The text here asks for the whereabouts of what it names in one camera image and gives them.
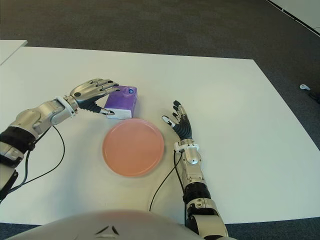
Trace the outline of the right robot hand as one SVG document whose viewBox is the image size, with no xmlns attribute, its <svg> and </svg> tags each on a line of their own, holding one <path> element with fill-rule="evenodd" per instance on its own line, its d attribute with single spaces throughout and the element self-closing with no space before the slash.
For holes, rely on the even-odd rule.
<svg viewBox="0 0 320 240">
<path fill-rule="evenodd" d="M 177 100 L 173 102 L 172 108 L 175 110 L 172 115 L 176 121 L 173 121 L 166 115 L 161 117 L 162 120 L 173 129 L 181 141 L 192 140 L 192 127 L 185 108 Z"/>
</svg>

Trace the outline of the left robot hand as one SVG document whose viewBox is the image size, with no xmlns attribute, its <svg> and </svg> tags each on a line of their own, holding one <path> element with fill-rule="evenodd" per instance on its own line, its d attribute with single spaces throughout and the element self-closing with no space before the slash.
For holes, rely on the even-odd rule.
<svg viewBox="0 0 320 240">
<path fill-rule="evenodd" d="M 97 105 L 97 100 L 113 93 L 119 92 L 119 84 L 109 79 L 96 78 L 75 87 L 70 96 L 75 100 L 78 107 L 93 113 L 102 115 L 114 115 L 112 110 Z"/>
</svg>

